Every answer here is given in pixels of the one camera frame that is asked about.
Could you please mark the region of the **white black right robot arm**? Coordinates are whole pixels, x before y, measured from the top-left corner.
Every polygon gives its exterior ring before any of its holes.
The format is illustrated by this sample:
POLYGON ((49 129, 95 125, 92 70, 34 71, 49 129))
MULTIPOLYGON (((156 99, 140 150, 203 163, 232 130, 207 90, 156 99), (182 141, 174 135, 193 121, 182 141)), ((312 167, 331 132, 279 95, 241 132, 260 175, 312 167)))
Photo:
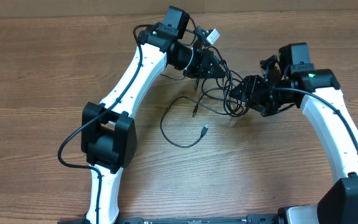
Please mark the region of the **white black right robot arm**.
POLYGON ((260 61, 261 76, 245 77, 230 97, 263 117, 301 109, 328 158, 333 186, 316 205, 294 205, 257 223, 358 223, 358 129, 330 69, 316 69, 305 42, 288 44, 260 61))

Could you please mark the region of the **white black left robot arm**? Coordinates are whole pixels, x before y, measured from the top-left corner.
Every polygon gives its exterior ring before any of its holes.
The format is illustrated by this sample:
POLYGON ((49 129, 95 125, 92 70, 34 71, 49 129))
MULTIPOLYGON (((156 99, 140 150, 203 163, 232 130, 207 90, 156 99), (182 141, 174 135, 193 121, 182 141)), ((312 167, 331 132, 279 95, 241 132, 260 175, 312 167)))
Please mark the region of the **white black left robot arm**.
POLYGON ((162 22, 134 28, 137 44, 123 76, 100 103, 88 103, 82 113, 81 150, 92 175, 91 202, 84 223, 115 223, 123 170, 137 148, 135 117, 155 79, 171 65, 189 78, 222 78, 224 70, 210 51, 219 39, 216 29, 196 26, 190 45, 180 42, 191 21, 171 6, 162 22))

